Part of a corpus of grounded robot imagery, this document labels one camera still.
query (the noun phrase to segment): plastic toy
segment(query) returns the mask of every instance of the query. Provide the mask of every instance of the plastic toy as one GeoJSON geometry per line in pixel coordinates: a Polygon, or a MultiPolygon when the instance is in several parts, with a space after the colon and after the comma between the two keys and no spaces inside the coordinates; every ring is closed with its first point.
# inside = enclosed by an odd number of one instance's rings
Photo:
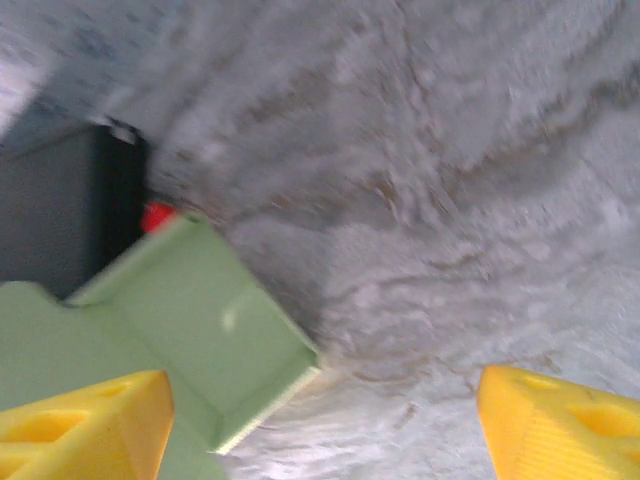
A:
{"type": "Polygon", "coordinates": [[[172,423],[160,371],[0,412],[0,479],[153,480],[172,423]]]}
{"type": "Polygon", "coordinates": [[[640,402],[490,366],[478,412],[499,480],[640,478],[640,402]]]}
{"type": "Polygon", "coordinates": [[[0,409],[168,372],[176,425],[161,478],[223,478],[205,452],[228,452],[319,371],[313,344],[198,217],[145,236],[66,305],[5,284],[0,312],[0,409]]]}

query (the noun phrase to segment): green plastic piece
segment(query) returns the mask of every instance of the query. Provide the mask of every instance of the green plastic piece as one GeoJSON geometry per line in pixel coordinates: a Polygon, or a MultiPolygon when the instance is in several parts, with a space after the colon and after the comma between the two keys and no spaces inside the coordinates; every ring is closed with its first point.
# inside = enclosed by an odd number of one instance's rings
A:
{"type": "Polygon", "coordinates": [[[228,452],[319,371],[310,340],[197,217],[144,237],[68,305],[5,284],[0,329],[0,410],[160,368],[176,435],[204,452],[228,452]]]}

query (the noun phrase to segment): floor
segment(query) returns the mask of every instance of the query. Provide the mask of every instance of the floor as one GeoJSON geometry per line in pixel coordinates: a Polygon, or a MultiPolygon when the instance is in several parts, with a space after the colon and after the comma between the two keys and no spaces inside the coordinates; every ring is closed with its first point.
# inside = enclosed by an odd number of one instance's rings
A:
{"type": "MultiPolygon", "coordinates": [[[[640,4],[169,3],[104,96],[54,82],[53,110],[142,128],[154,188],[206,212],[325,352],[231,478],[493,478],[488,363],[640,398],[640,4]]],[[[118,44],[126,9],[99,9],[118,44]]],[[[109,55],[76,64],[65,28],[68,68],[98,75],[109,55]]]]}

